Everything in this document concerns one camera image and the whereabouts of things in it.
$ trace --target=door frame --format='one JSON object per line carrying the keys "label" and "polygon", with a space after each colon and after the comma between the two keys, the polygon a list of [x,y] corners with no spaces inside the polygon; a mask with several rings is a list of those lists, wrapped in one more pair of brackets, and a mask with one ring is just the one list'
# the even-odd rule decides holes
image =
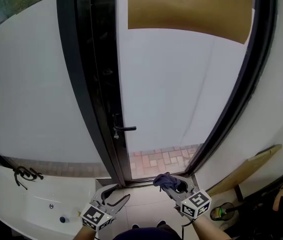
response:
{"label": "door frame", "polygon": [[[255,0],[254,9],[247,52],[231,95],[196,156],[185,171],[176,175],[190,176],[203,166],[232,130],[256,89],[273,42],[277,0]],[[116,0],[57,0],[57,14],[74,94],[106,169],[112,179],[122,186],[149,184],[154,177],[132,179],[125,134],[120,133],[119,139],[114,139],[114,110],[110,109],[110,98],[114,95],[119,103],[115,112],[122,114],[118,53],[114,45],[117,42]],[[103,28],[105,35],[101,35],[100,28]],[[110,81],[105,76],[107,70],[113,76]],[[109,83],[113,85],[111,95],[105,87]]]}

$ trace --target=white sink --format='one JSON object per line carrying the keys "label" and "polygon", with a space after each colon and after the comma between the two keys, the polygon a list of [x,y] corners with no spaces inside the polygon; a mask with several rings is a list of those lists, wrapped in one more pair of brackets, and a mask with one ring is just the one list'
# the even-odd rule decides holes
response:
{"label": "white sink", "polygon": [[[79,212],[101,187],[94,178],[17,179],[27,190],[17,186],[12,169],[0,166],[0,220],[33,240],[72,240],[82,227]],[[61,223],[60,217],[69,222]],[[103,233],[99,236],[108,239]]]}

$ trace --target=brown paper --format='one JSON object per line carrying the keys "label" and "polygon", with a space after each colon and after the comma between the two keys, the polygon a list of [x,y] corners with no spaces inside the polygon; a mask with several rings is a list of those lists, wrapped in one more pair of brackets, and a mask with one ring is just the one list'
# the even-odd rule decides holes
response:
{"label": "brown paper", "polygon": [[128,29],[178,29],[244,44],[252,0],[128,0]]}

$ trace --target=wooden board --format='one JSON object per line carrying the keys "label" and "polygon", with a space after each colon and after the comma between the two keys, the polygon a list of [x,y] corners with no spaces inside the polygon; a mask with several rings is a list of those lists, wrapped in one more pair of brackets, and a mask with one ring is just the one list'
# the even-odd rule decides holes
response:
{"label": "wooden board", "polygon": [[249,159],[246,159],[236,170],[220,181],[217,185],[212,187],[207,193],[210,196],[213,196],[233,189],[236,185],[239,185],[255,173],[281,148],[282,145],[277,144]]}
{"label": "wooden board", "polygon": [[128,29],[195,31],[244,44],[253,0],[128,0]]}

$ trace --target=blue rag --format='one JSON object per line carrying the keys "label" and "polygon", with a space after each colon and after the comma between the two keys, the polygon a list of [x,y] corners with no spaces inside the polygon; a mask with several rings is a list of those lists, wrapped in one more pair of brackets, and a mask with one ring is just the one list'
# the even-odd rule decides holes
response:
{"label": "blue rag", "polygon": [[165,188],[165,189],[171,188],[173,190],[176,190],[180,185],[181,181],[178,178],[170,176],[169,172],[166,172],[164,174],[159,174],[153,180],[152,183],[155,187],[160,186],[160,188]]}

